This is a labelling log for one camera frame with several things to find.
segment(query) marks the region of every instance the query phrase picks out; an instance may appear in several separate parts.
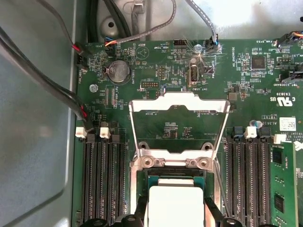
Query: green circuit board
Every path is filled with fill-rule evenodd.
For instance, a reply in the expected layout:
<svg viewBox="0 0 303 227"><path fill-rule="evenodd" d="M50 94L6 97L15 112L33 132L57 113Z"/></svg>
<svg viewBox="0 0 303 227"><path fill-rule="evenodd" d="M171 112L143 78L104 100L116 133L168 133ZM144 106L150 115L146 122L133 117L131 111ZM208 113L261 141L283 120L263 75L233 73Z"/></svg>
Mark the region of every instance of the green circuit board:
<svg viewBox="0 0 303 227"><path fill-rule="evenodd" d="M203 45L204 41L184 43L185 46L179 46L174 41L127 42L116 46L113 57L108 56L103 44L87 45L93 57L88 59L86 69L79 70L78 95L89 109L96 127L100 126L100 122L107 122L113 130L112 134L120 135L119 143L123 144L123 148L115 145L110 148L125 151L124 186L119 189L124 192L124 202L120 211L129 212L128 162L132 160L135 151L129 102L134 99L156 99L167 92L193 92L201 99L227 99L231 103L217 155L222 161L224 182L228 171L228 149L224 149L224 143L233 127L245 129L251 120L260 120L264 128L271 130L271 135L286 134L287 140L296 144L296 159L290 157L296 160L296 166L285 171L283 177L296 176L298 195L294 192L293 184L285 184L285 188L290 189L289 197L297 196L298 208L285 206L285 209L288 214L295 214L299 209L299 223L303 224L303 81L280 82L281 75L288 74L297 65L303 64L303 42L277 49L272 40L221 40L222 50L219 53L205 53L202 58L193 52L193 46L197 43ZM197 69L189 70L190 65L193 65L192 59L196 60L194 65ZM125 84L112 83L104 71L105 67L116 60L125 61L131 70L129 81ZM193 81L189 77L189 73L193 72L191 70L198 71L198 77ZM91 92L91 85L96 85L98 90ZM221 114L188 111L184 106L173 106L164 112L143 111L134 114L136 132L140 135L138 141L147 142L150 148L163 148L171 152L200 149L203 143L213 142L222 120ZM83 172L87 171L83 161L86 149L88 147L83 150L82 141L76 141L73 225L81 223L79 220L84 217L82 201L85 197L85 182L82 178ZM111 177L114 179L119 171L119 167L113 168ZM271 168L270 176L277 175L277 171ZM273 208L274 205L274 197L271 195L270 207ZM290 226L288 223L293 223L295 217L283 216L281 226Z"/></svg>

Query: memory chip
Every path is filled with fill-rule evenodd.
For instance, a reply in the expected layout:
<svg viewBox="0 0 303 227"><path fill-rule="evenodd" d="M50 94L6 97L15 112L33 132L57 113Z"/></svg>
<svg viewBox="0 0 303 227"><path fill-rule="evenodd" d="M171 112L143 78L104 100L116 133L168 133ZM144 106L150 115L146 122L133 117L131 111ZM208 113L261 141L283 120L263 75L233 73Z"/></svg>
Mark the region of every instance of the memory chip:
<svg viewBox="0 0 303 227"><path fill-rule="evenodd" d="M265 57L253 56L251 58L251 68L253 70L265 70L266 69Z"/></svg>
<svg viewBox="0 0 303 227"><path fill-rule="evenodd" d="M282 164L282 149L281 148L273 148L273 162Z"/></svg>
<svg viewBox="0 0 303 227"><path fill-rule="evenodd" d="M284 213L284 198L275 194L275 208Z"/></svg>

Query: integrated circuit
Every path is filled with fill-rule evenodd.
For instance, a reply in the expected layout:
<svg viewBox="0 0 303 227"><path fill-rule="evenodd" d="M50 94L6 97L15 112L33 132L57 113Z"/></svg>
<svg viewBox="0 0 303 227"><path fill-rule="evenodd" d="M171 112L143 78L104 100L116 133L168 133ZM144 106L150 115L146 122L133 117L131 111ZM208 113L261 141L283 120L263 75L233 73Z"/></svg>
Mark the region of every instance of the integrated circuit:
<svg viewBox="0 0 303 227"><path fill-rule="evenodd" d="M278 194L275 194L275 208L284 213L284 198Z"/></svg>
<svg viewBox="0 0 303 227"><path fill-rule="evenodd" d="M236 92L231 92L228 94L228 100L230 101L237 101L238 95Z"/></svg>
<svg viewBox="0 0 303 227"><path fill-rule="evenodd" d="M265 70L266 62L263 56L252 56L251 58L251 69L252 70Z"/></svg>
<svg viewBox="0 0 303 227"><path fill-rule="evenodd" d="M273 148L273 162L282 164L282 149L281 148Z"/></svg>

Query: white label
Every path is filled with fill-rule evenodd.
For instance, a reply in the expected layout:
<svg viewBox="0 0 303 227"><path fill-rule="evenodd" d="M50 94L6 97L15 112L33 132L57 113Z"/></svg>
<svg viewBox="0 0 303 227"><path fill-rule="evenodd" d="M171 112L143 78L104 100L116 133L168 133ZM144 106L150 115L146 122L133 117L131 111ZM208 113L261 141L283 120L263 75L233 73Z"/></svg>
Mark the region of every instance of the white label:
<svg viewBox="0 0 303 227"><path fill-rule="evenodd" d="M280 131L296 131L295 117L280 117Z"/></svg>

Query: cable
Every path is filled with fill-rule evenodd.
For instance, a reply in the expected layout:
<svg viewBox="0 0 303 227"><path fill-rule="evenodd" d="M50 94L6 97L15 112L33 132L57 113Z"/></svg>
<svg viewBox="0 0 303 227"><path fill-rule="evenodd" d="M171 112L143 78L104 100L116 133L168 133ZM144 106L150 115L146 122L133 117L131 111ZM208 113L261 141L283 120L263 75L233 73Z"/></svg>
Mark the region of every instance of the cable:
<svg viewBox="0 0 303 227"><path fill-rule="evenodd" d="M69 40L71 43L71 47L74 48L76 51L80 51L80 49L73 43L71 36L66 28L66 25L60 16L60 14L56 11L54 7L52 7L47 1L45 0L36 0L40 5L42 5L45 9L47 9L59 22L61 29L65 35L65 37Z"/></svg>
<svg viewBox="0 0 303 227"><path fill-rule="evenodd" d="M121 11L119 10L118 6L115 4L114 0L109 0L117 14L117 16L119 17L120 19L120 22L123 26L123 29L125 31L125 34L126 34L126 37L130 37L132 34L131 34L131 31L129 30L129 27L128 27L128 24L125 20L125 17L123 16L123 14L121 13Z"/></svg>
<svg viewBox="0 0 303 227"><path fill-rule="evenodd" d="M32 67L30 67L27 62L16 52L14 52L1 38L0 46L2 47L0 49L1 54L9 62L17 65L25 74L27 74L31 79L33 79L34 82L43 87L51 95L55 96L57 99L68 105L68 107L75 112L77 117L79 117L81 120L85 119L83 111L77 104L71 101L68 97L63 96L62 93L57 89L54 89L54 87L48 81L45 81L43 78L41 78L40 75L38 75L36 71L33 70Z"/></svg>
<svg viewBox="0 0 303 227"><path fill-rule="evenodd" d="M211 29L213 42L216 43L217 33L214 30L214 26L213 26L212 21L210 20L210 18L205 14L205 12L200 7L198 7L194 3L193 0L185 0L185 1L202 18L202 20L204 20L206 25Z"/></svg>
<svg viewBox="0 0 303 227"><path fill-rule="evenodd" d="M132 32L133 35L139 34L139 21L138 21L138 14L141 12L141 6L134 5L132 10Z"/></svg>
<svg viewBox="0 0 303 227"><path fill-rule="evenodd" d="M300 33L293 32L293 34L298 37L303 37L303 34L300 34Z"/></svg>
<svg viewBox="0 0 303 227"><path fill-rule="evenodd" d="M89 0L88 2L88 20L87 20L87 31L88 31L88 42L97 43L98 32L97 32L97 13L98 13L99 0Z"/></svg>
<svg viewBox="0 0 303 227"><path fill-rule="evenodd" d="M218 179L218 182L219 182L219 185L220 185L220 191L221 191L221 195L222 195L223 202L224 202L224 205L225 205L226 214L227 214L227 217L230 218L231 217L231 212L230 212L230 209L228 207L225 191L224 191L224 188L223 188L223 183L222 183L222 179L221 179L221 175L220 175L220 170L219 170L219 165L218 165L218 159L217 158L215 158L215 160L214 160L214 168L215 168L215 174L217 175L217 179Z"/></svg>
<svg viewBox="0 0 303 227"><path fill-rule="evenodd" d="M119 32L120 36L122 38L126 38L127 35L126 35L125 30L124 30L123 24L122 24L122 22L120 20L120 17L117 15L117 12L115 11L115 7L112 4L112 1L110 1L110 0L104 0L104 3L106 5L106 7L107 7L107 9L108 9L108 11L110 13L110 15L114 19L114 22L115 22L115 24L117 26L117 29L118 29L118 32Z"/></svg>
<svg viewBox="0 0 303 227"><path fill-rule="evenodd" d="M160 25L157 25L157 26L151 28L150 30L148 30L146 32L143 32L143 33L140 33L140 34L137 34L137 35L133 35L133 36L128 37L128 38L117 39L115 41L111 41L111 42L105 44L105 46L108 46L108 45L111 45L111 44L116 44L116 43L117 44L121 44L121 43L125 43L125 42L131 41L131 40L140 39L141 37L150 35L151 33L157 31L158 29L164 28L167 25L169 25L173 21L173 19L175 18L176 11L177 11L176 1L175 0L171 0L171 1L172 1L172 4L173 4L173 11L172 11L172 14L171 14L171 16L170 16L170 18L169 18L168 21L166 21L163 24L160 24Z"/></svg>
<svg viewBox="0 0 303 227"><path fill-rule="evenodd" d="M49 81L55 88L61 90L65 94L67 94L70 98L72 98L78 105L83 105L83 103L80 101L79 97L71 92L70 90L60 86L59 84L55 83L51 79L49 79L46 75L44 75L24 54L23 52L15 45L15 43L11 40L11 38L6 34L6 32L0 27L0 37L2 40L12 48L13 51L15 51L21 58L23 58L27 64L32 67L33 70L36 71L36 73L40 74L42 78Z"/></svg>

